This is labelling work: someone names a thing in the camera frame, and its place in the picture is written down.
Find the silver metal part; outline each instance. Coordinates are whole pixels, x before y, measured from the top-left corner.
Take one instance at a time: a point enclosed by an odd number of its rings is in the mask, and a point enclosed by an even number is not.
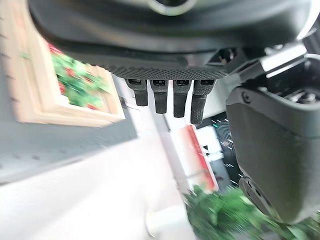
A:
[[[178,16],[190,11],[198,0],[187,0],[179,6],[167,6],[157,0],[149,0],[149,7],[158,14],[165,16]]]
[[[269,72],[305,54],[307,54],[305,45],[302,42],[298,42],[286,45],[280,50],[275,50],[271,55],[262,57],[260,63],[263,70]]]

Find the screw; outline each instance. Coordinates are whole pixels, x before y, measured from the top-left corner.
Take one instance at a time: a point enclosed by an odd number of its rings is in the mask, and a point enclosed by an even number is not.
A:
[[[241,96],[242,96],[243,101],[246,104],[250,104],[251,103],[251,99],[250,99],[249,95],[245,91],[242,93]]]

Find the circular lens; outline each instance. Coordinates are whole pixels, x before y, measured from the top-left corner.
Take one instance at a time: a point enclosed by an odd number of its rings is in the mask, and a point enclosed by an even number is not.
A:
[[[149,7],[158,14],[178,16],[191,10],[198,0],[149,0]]]
[[[168,7],[177,7],[184,4],[188,0],[156,0],[156,1]]]

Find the black plastic housing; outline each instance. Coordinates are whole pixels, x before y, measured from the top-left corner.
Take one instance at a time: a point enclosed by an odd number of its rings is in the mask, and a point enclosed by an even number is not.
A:
[[[262,79],[263,87],[238,87],[227,100],[244,175],[239,186],[263,213],[297,223],[320,209],[320,102],[301,104],[287,96],[320,96],[320,61],[307,57],[252,81]]]

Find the textured black surface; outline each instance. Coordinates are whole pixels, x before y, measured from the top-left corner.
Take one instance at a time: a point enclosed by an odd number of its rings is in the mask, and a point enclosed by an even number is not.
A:
[[[221,79],[227,75],[221,67],[216,68],[147,68],[104,65],[114,75],[120,78],[148,79],[148,80],[207,80]]]

